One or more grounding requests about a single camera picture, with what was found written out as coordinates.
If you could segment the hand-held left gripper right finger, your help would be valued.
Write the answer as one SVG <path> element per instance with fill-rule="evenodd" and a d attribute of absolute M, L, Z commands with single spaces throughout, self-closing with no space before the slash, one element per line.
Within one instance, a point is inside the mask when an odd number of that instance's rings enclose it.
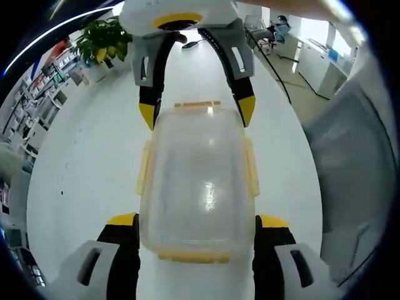
<path fill-rule="evenodd" d="M 255 299 L 339 299 L 329 266 L 307 244 L 297 243 L 288 223 L 255 218 L 252 260 Z"/>

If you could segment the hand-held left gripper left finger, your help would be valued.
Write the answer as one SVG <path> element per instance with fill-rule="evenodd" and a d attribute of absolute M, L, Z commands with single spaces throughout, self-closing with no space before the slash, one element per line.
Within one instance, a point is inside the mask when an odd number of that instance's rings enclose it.
<path fill-rule="evenodd" d="M 136 299 L 140 265 L 139 214 L 114 216 L 61 263 L 61 298 Z"/>

